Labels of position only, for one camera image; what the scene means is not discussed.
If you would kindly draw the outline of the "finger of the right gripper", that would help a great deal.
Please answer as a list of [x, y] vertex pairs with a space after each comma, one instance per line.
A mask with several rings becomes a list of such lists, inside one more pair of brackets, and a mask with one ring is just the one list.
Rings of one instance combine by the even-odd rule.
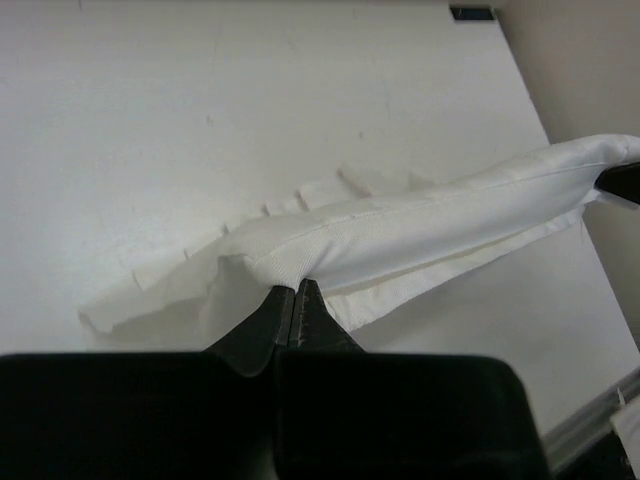
[[634, 205], [640, 203], [640, 163], [611, 167], [597, 178], [597, 189]]

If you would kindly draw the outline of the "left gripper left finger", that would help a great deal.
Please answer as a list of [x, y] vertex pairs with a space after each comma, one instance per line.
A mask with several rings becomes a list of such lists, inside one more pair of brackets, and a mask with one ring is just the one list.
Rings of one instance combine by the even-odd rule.
[[190, 352], [1, 359], [5, 479], [272, 479], [272, 358], [295, 294], [272, 289]]

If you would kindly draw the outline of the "white skirt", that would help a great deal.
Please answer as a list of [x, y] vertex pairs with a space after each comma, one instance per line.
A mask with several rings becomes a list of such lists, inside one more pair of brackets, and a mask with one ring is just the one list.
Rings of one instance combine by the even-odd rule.
[[208, 244], [79, 310], [96, 337], [176, 348], [220, 338], [274, 287], [317, 282], [353, 331], [581, 220], [597, 178], [639, 159], [639, 141], [596, 135], [525, 153], [448, 183], [348, 165]]

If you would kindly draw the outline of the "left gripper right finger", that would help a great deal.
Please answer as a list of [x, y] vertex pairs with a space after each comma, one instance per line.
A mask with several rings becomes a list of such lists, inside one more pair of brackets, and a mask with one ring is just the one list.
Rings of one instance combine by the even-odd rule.
[[274, 357], [282, 479], [547, 479], [524, 386], [477, 355], [368, 353], [301, 283]]

